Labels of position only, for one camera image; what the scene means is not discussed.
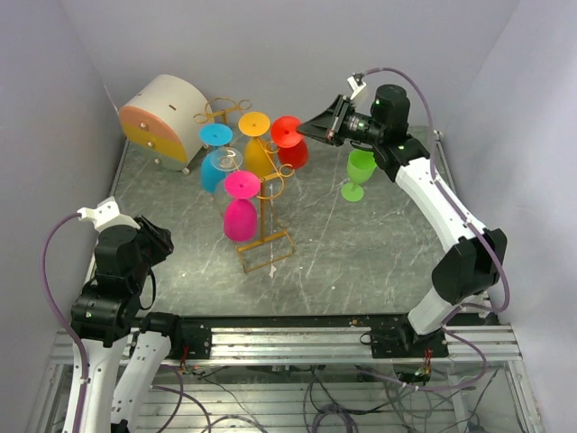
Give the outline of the orange plastic wine glass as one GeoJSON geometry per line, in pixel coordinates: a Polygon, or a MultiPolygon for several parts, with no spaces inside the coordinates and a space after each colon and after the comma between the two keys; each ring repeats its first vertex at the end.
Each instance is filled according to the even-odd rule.
{"type": "Polygon", "coordinates": [[[244,147],[244,167],[247,171],[263,178],[271,174],[273,164],[265,151],[267,142],[262,138],[270,128],[270,119],[262,112],[252,111],[244,114],[238,127],[249,138],[244,147]]]}

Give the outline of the red plastic wine glass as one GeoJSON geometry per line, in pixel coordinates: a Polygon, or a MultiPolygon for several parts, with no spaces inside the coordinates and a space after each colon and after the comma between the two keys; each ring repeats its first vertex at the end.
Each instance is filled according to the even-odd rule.
{"type": "Polygon", "coordinates": [[[271,139],[278,149],[279,161],[294,170],[304,167],[309,157],[304,136],[297,131],[300,124],[300,120],[295,116],[284,115],[279,117],[270,129],[271,139]]]}

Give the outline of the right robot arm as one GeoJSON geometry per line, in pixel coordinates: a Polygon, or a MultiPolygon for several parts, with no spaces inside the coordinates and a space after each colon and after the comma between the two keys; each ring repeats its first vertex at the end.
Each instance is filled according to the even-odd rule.
{"type": "Polygon", "coordinates": [[[384,336],[373,336],[394,355],[418,356],[443,337],[443,327],[473,298],[501,283],[508,239],[488,229],[448,189],[438,174],[433,154],[408,131],[410,102],[404,88],[377,88],[367,115],[352,97],[340,95],[321,114],[300,124],[307,138],[333,146],[351,143],[357,154],[382,169],[417,205],[435,230],[444,257],[432,271],[432,287],[422,300],[384,336]]]}

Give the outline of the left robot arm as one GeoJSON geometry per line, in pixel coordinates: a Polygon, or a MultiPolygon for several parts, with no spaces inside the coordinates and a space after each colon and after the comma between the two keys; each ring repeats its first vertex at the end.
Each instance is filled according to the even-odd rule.
{"type": "Polygon", "coordinates": [[[149,312],[125,369],[119,368],[154,265],[174,250],[171,233],[143,216],[100,232],[96,269],[71,310],[75,346],[67,432],[133,432],[145,393],[165,358],[183,349],[181,319],[149,312]]]}

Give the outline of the green plastic wine glass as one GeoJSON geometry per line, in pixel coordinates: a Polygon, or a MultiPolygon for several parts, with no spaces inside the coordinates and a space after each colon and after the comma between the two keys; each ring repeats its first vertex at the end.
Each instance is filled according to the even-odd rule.
{"type": "Polygon", "coordinates": [[[376,167],[372,152],[351,151],[346,166],[348,182],[341,187],[342,197],[349,202],[360,201],[364,195],[362,184],[371,178],[376,167]]]}

